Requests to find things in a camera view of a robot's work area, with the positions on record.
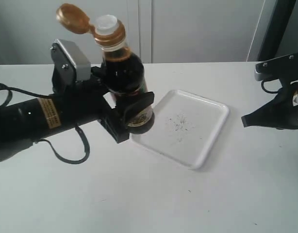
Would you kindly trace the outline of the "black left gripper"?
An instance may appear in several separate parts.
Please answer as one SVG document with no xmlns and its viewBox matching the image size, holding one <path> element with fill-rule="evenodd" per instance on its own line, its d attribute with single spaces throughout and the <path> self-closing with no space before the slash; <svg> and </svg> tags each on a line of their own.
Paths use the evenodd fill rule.
<svg viewBox="0 0 298 233">
<path fill-rule="evenodd" d="M 70 130 L 77 125 L 98 121 L 117 143 L 121 143 L 130 137 L 125 126 L 141 127 L 151 119 L 153 92 L 117 97 L 116 110 L 119 116 L 104 98 L 104 94 L 108 93 L 104 86 L 105 79 L 104 68 L 93 66 L 88 80 L 76 82 L 63 93 L 59 92 L 59 88 L 63 86 L 63 78 L 59 74 L 52 75 L 53 91 L 55 95 L 61 95 L 53 99 L 61 126 L 53 129 L 52 135 Z"/>
</svg>

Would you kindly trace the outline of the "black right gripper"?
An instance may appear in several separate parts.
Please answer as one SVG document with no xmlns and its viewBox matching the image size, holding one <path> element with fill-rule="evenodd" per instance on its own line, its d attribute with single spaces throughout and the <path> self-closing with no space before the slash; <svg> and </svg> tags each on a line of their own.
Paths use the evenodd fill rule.
<svg viewBox="0 0 298 233">
<path fill-rule="evenodd" d="M 241 117 L 244 128 L 298 130 L 298 80 L 280 79 L 280 83 L 282 88 L 274 100 Z"/>
</svg>

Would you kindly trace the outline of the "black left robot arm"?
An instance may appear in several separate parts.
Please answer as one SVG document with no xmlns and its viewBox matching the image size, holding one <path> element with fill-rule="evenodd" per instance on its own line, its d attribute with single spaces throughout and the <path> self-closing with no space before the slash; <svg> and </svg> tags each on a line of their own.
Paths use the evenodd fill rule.
<svg viewBox="0 0 298 233">
<path fill-rule="evenodd" d="M 28 149 L 35 143 L 47 142 L 49 136 L 75 129 L 84 146 L 84 157 L 64 163 L 78 165 L 90 155 L 90 145 L 81 125 L 98 121 L 117 143 L 129 139 L 128 124 L 154 102 L 154 93 L 147 92 L 121 98 L 111 107 L 104 95 L 108 88 L 101 81 L 99 67 L 92 67 L 90 78 L 62 88 L 63 77 L 54 71 L 53 93 L 44 96 L 32 93 L 32 99 L 10 104 L 14 87 L 0 83 L 0 90 L 8 92 L 0 105 L 0 162 Z"/>
</svg>

